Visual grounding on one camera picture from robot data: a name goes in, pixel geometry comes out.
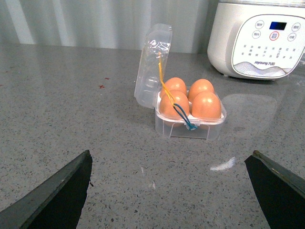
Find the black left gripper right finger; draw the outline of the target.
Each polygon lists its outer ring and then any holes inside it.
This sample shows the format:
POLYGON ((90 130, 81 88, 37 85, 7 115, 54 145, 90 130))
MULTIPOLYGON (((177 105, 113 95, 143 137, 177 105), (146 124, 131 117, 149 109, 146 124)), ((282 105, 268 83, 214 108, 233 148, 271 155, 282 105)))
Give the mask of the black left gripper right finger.
POLYGON ((244 162, 270 228, 303 229, 305 180, 257 150, 244 162))

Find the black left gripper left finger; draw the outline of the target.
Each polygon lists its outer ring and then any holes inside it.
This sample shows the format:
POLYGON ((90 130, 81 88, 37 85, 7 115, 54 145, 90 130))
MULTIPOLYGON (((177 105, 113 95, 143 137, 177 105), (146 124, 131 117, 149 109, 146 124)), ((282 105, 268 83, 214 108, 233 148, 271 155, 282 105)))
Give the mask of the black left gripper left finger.
POLYGON ((84 151, 0 213, 2 229, 75 229, 87 197, 92 156, 84 151))

